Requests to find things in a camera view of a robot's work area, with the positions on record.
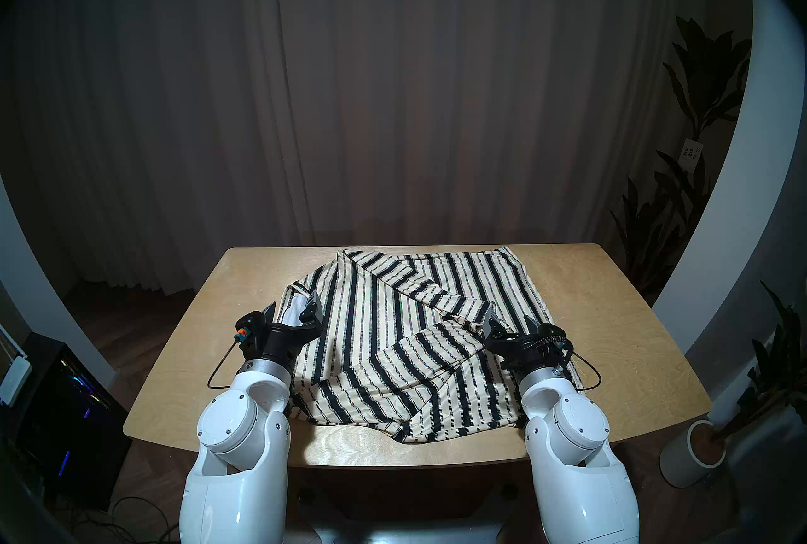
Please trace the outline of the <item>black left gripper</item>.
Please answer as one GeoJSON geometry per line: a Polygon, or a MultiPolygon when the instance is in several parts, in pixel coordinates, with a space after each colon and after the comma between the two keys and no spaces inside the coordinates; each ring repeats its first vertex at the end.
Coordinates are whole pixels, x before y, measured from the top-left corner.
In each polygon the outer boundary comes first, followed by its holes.
{"type": "Polygon", "coordinates": [[[306,325],[289,326],[273,323],[276,307],[277,303],[272,302],[262,312],[266,326],[265,343],[260,357],[277,363],[289,374],[293,374],[296,360],[304,345],[322,335],[324,309],[317,290],[311,292],[303,310],[303,324],[306,325]]]}

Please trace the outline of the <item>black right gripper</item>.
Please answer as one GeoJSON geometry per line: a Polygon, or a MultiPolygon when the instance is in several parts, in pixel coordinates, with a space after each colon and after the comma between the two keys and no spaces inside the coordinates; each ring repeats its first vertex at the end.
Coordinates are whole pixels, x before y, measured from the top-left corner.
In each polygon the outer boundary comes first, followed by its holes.
{"type": "Polygon", "coordinates": [[[496,307],[487,305],[483,316],[483,338],[486,338],[486,349],[500,358],[500,368],[517,374],[528,374],[540,368],[563,368],[565,336],[559,332],[541,336],[540,320],[524,317],[524,321],[527,334],[503,338],[504,326],[496,319],[496,307]]]}

